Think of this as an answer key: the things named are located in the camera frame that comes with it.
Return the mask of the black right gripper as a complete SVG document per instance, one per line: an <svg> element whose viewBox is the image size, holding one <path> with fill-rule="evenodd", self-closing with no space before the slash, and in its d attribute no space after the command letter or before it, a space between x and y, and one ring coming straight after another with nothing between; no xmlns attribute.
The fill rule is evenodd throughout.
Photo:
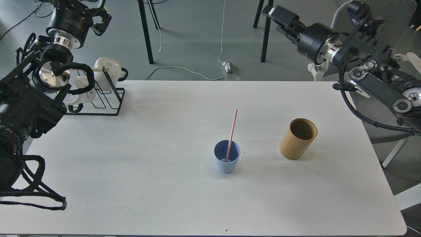
<svg viewBox="0 0 421 237"><path fill-rule="evenodd" d="M313 63L325 62L328 45L338 38L339 33L322 23L304 27L299 16L282 6L265 6L262 14L278 24L276 30L290 41L299 41L298 52Z"/></svg>

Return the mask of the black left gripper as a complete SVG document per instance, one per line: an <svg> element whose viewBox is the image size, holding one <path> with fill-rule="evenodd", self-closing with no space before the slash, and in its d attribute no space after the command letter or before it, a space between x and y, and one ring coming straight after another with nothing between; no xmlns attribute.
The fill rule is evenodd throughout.
<svg viewBox="0 0 421 237"><path fill-rule="evenodd" d="M79 0L46 0L54 6L52 18L46 28L49 37L57 34L67 35L73 48L81 48L91 28L95 35L102 36L112 16L105 9L90 9ZM101 22L93 24L94 17L101 17Z"/></svg>

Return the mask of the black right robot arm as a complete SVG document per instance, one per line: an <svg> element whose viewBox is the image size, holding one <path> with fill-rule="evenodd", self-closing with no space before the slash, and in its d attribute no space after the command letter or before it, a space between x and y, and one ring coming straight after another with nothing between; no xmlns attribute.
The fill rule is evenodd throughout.
<svg viewBox="0 0 421 237"><path fill-rule="evenodd" d="M321 23L305 26L299 16L281 6L265 6L262 14L316 66L329 64L339 70L339 90L350 111L365 123L388 130L420 135L420 102L411 93L420 91L420 80L400 70L391 48L375 39L384 18L374 18L366 3L351 1L347 12L354 25L340 33ZM362 90L385 105L404 124L386 125L369 119L349 102L345 92Z"/></svg>

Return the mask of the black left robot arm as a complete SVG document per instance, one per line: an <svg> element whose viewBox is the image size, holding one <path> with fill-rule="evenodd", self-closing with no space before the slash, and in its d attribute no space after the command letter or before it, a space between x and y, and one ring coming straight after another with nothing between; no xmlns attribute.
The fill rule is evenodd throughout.
<svg viewBox="0 0 421 237"><path fill-rule="evenodd" d="M90 29L101 36L111 21L105 1L94 9L81 0L49 0L54 6L46 36L31 34L16 53L16 67L1 79L1 197L51 198L65 210L66 198L42 182L45 160L24 155L28 137L39 138L67 113L65 97L94 88L93 69L73 61L72 49L81 48Z"/></svg>

